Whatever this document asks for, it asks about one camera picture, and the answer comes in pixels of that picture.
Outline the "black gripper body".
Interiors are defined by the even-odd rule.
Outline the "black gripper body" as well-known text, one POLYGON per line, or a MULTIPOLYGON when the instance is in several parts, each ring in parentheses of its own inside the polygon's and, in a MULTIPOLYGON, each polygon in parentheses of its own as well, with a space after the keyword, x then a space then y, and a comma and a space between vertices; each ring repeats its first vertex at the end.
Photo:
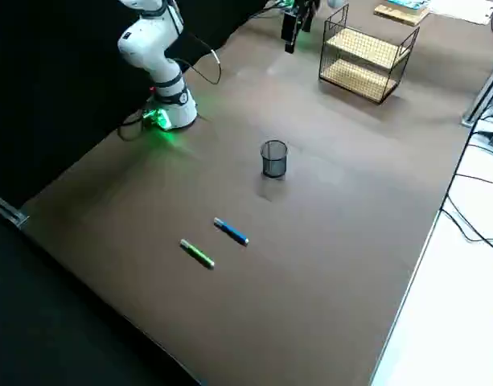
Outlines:
POLYGON ((284 12, 290 14, 315 13, 320 5, 320 0, 287 0, 284 1, 284 12))

